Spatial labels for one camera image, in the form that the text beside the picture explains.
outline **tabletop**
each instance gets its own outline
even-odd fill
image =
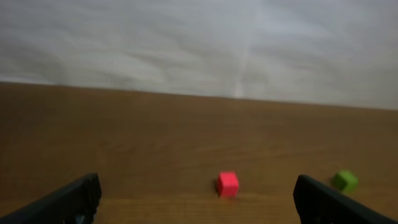
[[[397,137],[398,111],[0,83],[0,215],[97,172],[98,224],[300,223],[297,176],[349,169],[398,219]]]

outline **green block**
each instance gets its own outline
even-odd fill
[[[353,191],[356,186],[358,186],[358,178],[356,178],[352,172],[348,170],[342,170],[334,176],[331,184],[339,191],[348,193]]]

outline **wooden table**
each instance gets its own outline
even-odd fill
[[[95,223],[299,223],[299,174],[398,219],[398,112],[0,84],[0,215],[99,173]],[[213,180],[235,170],[236,200]]]

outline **red block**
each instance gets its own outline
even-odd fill
[[[218,176],[217,190],[220,197],[235,197],[239,182],[235,172],[221,172]]]

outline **block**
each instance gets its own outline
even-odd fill
[[[235,172],[220,172],[217,180],[217,191],[220,197],[235,197],[238,189],[239,182]]]
[[[358,186],[358,178],[348,171],[342,170],[338,172],[331,181],[332,186],[343,193],[352,192]]]

